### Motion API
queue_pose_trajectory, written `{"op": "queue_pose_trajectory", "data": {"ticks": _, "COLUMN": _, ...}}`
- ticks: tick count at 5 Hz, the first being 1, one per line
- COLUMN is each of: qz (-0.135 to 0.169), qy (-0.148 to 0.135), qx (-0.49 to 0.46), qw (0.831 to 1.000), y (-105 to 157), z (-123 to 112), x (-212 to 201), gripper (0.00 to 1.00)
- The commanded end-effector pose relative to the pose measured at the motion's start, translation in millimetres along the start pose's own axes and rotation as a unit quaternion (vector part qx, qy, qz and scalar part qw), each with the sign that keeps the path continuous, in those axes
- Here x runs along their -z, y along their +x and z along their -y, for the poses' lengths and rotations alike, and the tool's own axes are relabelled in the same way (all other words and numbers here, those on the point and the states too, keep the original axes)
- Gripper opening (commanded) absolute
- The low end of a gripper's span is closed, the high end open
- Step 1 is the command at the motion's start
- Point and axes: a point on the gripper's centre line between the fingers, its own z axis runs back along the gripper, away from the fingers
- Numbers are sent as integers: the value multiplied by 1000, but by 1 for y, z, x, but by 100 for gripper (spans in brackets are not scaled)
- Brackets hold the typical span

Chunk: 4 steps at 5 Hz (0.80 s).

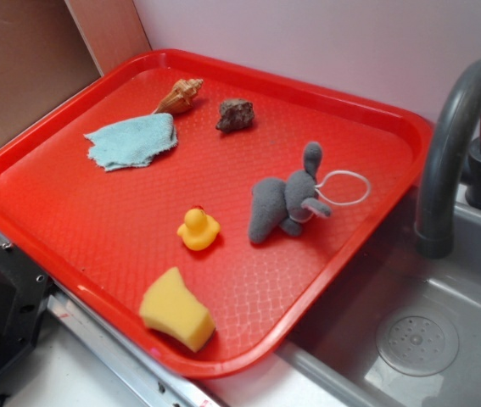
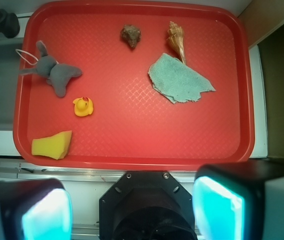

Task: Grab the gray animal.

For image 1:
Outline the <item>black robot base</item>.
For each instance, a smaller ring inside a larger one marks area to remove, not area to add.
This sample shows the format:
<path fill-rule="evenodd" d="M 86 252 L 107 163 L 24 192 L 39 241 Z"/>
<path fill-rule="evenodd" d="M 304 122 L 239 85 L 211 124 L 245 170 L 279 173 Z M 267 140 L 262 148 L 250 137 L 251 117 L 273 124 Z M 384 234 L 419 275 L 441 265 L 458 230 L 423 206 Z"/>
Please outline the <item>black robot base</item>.
<path fill-rule="evenodd" d="M 48 274 L 23 251 L 0 246 L 0 370 L 34 348 L 49 287 Z"/>

